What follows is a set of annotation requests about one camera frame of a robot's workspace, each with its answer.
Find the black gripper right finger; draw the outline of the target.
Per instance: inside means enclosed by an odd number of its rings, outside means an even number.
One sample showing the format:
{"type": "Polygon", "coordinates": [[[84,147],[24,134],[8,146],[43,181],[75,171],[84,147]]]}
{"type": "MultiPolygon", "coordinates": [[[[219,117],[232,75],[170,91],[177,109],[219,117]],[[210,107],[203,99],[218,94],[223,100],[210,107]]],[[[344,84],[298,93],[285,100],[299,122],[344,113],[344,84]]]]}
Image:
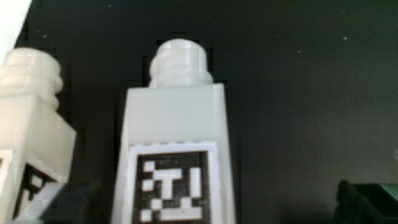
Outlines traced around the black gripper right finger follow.
{"type": "Polygon", "coordinates": [[[337,224],[398,224],[398,184],[342,181],[337,201],[337,224]]]}

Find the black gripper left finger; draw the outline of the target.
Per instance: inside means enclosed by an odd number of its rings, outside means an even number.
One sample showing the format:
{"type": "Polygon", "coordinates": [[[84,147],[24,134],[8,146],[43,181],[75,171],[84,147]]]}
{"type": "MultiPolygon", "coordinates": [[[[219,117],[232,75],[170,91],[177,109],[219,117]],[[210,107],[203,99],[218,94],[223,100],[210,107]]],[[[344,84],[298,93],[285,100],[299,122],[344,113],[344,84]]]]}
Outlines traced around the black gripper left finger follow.
{"type": "Polygon", "coordinates": [[[97,196],[91,186],[47,186],[11,224],[99,224],[97,196]]]}

